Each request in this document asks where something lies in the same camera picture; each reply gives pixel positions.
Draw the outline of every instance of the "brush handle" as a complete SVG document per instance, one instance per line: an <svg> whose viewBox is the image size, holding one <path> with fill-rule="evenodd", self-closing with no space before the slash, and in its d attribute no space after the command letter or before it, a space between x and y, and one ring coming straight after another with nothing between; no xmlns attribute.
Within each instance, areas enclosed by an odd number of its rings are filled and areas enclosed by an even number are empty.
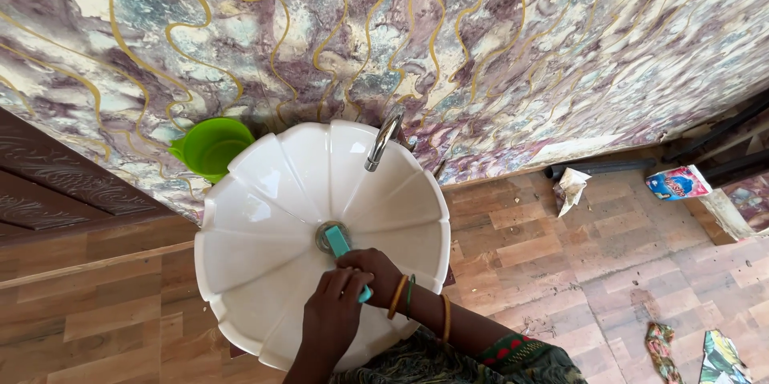
<svg viewBox="0 0 769 384"><path fill-rule="evenodd" d="M347 242L344 241L344 236L341 234L339 227L332 226L331 228L326 229L326 239L334 251L334 256L337 258L350 251L350 247L347 245ZM363 291L360 293L360 296L358 296L358 302L366 302L370 298L371 290L368 286L364 286Z"/></svg>

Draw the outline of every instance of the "green bangle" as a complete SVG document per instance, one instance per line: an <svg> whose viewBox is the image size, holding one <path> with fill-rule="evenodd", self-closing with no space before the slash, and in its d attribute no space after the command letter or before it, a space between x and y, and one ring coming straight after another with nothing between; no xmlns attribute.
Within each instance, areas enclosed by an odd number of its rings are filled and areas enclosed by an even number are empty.
<svg viewBox="0 0 769 384"><path fill-rule="evenodd" d="M411 275L411 278L409 278L409 290L406 291L406 319L411 320L409 318L409 315L411 314L411 285L417 282L417 276Z"/></svg>

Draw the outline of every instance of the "scalloped sink basin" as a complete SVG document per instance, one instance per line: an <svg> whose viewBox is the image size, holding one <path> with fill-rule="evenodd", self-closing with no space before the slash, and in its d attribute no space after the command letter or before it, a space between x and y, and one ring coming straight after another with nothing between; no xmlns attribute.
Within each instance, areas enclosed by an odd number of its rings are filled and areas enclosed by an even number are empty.
<svg viewBox="0 0 769 384"><path fill-rule="evenodd" d="M351 249L375 247L433 292L448 267L448 210L433 176L390 143L373 173L364 161L377 129L334 120L269 134L228 166L205 198L195 237L203 299L224 336L264 364L288 370L302 340L304 303L334 257L315 244L329 221ZM362 366L418 323L363 305L360 328L337 370Z"/></svg>

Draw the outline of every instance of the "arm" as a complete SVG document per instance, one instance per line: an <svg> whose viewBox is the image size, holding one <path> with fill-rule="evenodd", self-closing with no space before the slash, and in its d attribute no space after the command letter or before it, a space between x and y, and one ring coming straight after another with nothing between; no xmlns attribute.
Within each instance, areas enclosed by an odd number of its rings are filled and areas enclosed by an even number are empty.
<svg viewBox="0 0 769 384"><path fill-rule="evenodd" d="M376 249L353 250L337 259L339 267L361 269L374 274L369 287L374 291L367 302L372 306L389 309L392 297L401 280L398 267ZM406 311L407 287L402 290L396 310ZM444 329L445 307L438 294L414 284L411 288L411 316L439 337ZM451 304L451 330L448 342L467 356L477 356L512 330L475 312Z"/></svg>
<svg viewBox="0 0 769 384"><path fill-rule="evenodd" d="M360 322L358 295L374 277L351 269L326 271L304 305L302 344L284 384L325 384L350 347Z"/></svg>

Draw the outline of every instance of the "wooden door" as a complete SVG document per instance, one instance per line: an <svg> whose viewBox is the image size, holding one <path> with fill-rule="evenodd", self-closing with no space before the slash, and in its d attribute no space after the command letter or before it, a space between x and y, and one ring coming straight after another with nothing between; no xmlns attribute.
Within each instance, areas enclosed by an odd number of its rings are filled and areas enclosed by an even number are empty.
<svg viewBox="0 0 769 384"><path fill-rule="evenodd" d="M0 247L174 214L0 109Z"/></svg>

